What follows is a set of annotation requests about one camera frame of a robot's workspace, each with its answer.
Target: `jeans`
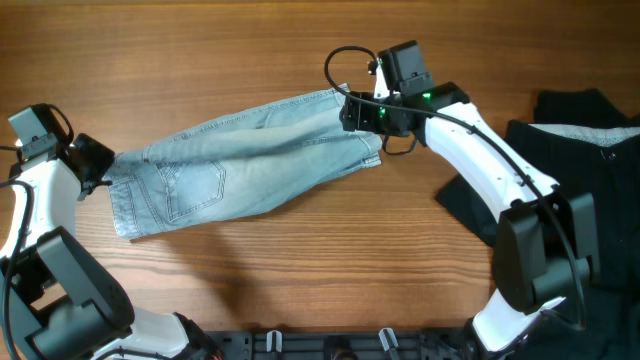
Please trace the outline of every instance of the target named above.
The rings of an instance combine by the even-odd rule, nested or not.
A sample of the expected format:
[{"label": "jeans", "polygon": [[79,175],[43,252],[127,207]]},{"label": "jeans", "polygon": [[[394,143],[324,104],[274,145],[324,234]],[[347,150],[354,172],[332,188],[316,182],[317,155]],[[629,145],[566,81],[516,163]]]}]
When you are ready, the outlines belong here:
[{"label": "jeans", "polygon": [[207,121],[122,153],[105,175],[125,239],[267,212],[380,164],[377,135],[345,132],[344,96],[326,90]]}]

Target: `jeans back pocket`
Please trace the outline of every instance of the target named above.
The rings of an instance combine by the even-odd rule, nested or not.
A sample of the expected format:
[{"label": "jeans back pocket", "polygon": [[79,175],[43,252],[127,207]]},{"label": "jeans back pocket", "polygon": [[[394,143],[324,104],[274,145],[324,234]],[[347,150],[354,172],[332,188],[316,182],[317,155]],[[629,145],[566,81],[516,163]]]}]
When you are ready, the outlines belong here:
[{"label": "jeans back pocket", "polygon": [[225,169],[217,161],[157,164],[167,195],[169,221],[222,200]]}]

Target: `black cloth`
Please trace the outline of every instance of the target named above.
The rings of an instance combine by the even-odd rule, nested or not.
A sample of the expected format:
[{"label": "black cloth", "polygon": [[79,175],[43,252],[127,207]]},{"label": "black cloth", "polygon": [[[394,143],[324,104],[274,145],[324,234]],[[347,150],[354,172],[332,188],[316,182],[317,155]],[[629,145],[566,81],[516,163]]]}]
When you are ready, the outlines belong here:
[{"label": "black cloth", "polygon": [[[594,128],[634,124],[597,90],[544,91],[538,100],[536,123]],[[562,186],[593,195],[601,261],[599,283],[585,289],[588,329],[575,333],[545,320],[513,358],[640,358],[640,136],[600,147],[511,121],[505,141]],[[436,199],[487,245],[495,245],[495,219],[461,176]],[[572,300],[560,310],[575,318]]]}]

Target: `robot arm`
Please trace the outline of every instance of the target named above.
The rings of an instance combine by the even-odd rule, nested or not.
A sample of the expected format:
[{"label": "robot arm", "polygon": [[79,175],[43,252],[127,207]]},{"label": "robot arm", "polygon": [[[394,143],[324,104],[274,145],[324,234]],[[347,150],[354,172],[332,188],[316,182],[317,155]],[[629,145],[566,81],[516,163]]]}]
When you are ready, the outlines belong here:
[{"label": "robot arm", "polygon": [[[332,52],[325,63],[325,76],[332,85],[328,65],[342,50],[372,54],[357,47]],[[564,301],[573,285],[568,254],[554,250],[558,239],[542,232],[550,226],[542,201],[552,204],[556,211],[552,216],[562,219],[561,231],[570,238],[582,284],[598,276],[593,199],[590,194],[563,189],[524,160],[491,130],[455,84],[434,86],[415,41],[378,53],[369,63],[369,73],[377,77],[374,93],[347,94],[334,86],[346,96],[340,114],[343,128],[386,137],[413,133],[458,170],[498,223],[492,267],[497,290],[468,323],[467,339],[459,345],[468,358],[500,358],[514,351],[541,314]],[[519,176],[507,158],[530,181]],[[535,184],[539,194],[527,183]]]},{"label": "robot arm", "polygon": [[[76,203],[101,184],[113,151],[85,134],[71,143],[46,104],[30,106],[10,123],[26,144],[26,159],[12,167],[10,177],[33,192],[9,294],[11,334],[22,353],[47,360],[215,355],[215,344],[182,315],[134,308],[120,284],[75,239]],[[26,189],[12,187],[16,205],[9,238],[0,250],[2,282],[27,206]],[[40,310],[30,306],[55,283],[66,295]]]}]

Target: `table surface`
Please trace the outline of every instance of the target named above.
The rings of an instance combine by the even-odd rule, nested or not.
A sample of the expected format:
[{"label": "table surface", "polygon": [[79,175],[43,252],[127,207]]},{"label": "table surface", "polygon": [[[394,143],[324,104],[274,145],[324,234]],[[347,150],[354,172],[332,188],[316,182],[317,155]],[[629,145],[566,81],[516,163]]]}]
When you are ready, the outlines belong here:
[{"label": "table surface", "polygon": [[[436,82],[456,82],[501,134],[508,120],[531,119],[540,89],[597,87],[623,112],[639,110],[634,1],[150,2],[0,8],[0,118],[55,103],[76,133],[134,150],[328,88],[322,67],[336,47],[411,39]],[[371,91],[365,61],[335,58],[334,77]],[[1,144],[15,141],[6,120],[0,131]],[[13,160],[0,156],[3,176]],[[425,149],[382,161],[262,216],[131,243],[99,189],[78,204],[77,238],[136,306],[206,330],[461,325],[494,285],[491,249],[434,200],[456,172]],[[4,191],[6,238],[14,200]]]}]

